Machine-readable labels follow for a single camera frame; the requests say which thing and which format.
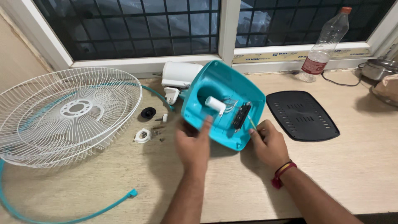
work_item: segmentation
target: wall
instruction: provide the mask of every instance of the wall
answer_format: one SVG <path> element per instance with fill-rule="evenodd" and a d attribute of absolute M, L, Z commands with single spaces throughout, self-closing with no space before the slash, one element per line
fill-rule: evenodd
<path fill-rule="evenodd" d="M 28 45 L 0 8 L 0 92 L 51 71 Z"/>

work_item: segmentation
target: forearm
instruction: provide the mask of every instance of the forearm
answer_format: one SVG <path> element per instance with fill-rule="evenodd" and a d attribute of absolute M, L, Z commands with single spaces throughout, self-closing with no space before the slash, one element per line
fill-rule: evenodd
<path fill-rule="evenodd" d="M 173 200 L 161 224 L 199 224 L 205 190 L 203 169 L 189 169 L 184 172 Z"/>
<path fill-rule="evenodd" d="M 299 169 L 288 169 L 280 179 L 308 224 L 362 223 Z"/>

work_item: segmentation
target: hand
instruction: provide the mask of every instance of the hand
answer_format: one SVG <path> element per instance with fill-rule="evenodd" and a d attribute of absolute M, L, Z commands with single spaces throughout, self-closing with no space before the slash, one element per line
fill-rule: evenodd
<path fill-rule="evenodd" d="M 174 144 L 185 171 L 207 170 L 207 161 L 210 157 L 209 131 L 213 122 L 207 116 L 200 133 L 183 119 L 177 125 Z"/>
<path fill-rule="evenodd" d="M 258 132 L 265 137 L 264 140 L 261 139 Z M 273 170 L 276 171 L 289 162 L 289 154 L 283 134 L 276 130 L 270 120 L 265 120 L 257 125 L 257 131 L 253 128 L 249 129 L 249 134 L 258 158 Z"/>

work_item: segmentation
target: red thread bracelet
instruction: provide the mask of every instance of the red thread bracelet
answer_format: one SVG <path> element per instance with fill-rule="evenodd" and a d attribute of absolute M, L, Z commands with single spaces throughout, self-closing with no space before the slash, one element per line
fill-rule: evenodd
<path fill-rule="evenodd" d="M 273 187 L 275 187 L 276 189 L 280 189 L 283 186 L 282 181 L 280 180 L 280 176 L 288 169 L 292 168 L 292 167 L 296 167 L 297 165 L 294 162 L 288 162 L 285 165 L 283 165 L 282 167 L 280 167 L 276 172 L 275 172 L 275 177 L 271 180 L 271 184 Z"/>

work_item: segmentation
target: teal plastic housing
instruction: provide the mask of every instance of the teal plastic housing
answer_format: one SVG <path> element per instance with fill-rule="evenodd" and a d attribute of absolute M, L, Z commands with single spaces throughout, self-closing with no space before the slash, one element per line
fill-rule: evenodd
<path fill-rule="evenodd" d="M 238 100 L 231 112 L 221 117 L 214 109 L 205 105 L 205 100 L 212 96 L 219 101 Z M 181 116 L 193 127 L 200 129 L 207 115 L 213 117 L 210 138 L 236 151 L 242 150 L 250 139 L 248 130 L 252 128 L 246 118 L 241 129 L 235 133 L 232 121 L 239 108 L 247 102 L 252 103 L 249 116 L 258 124 L 265 105 L 265 95 L 249 79 L 238 71 L 215 60 L 207 63 L 184 93 Z"/>

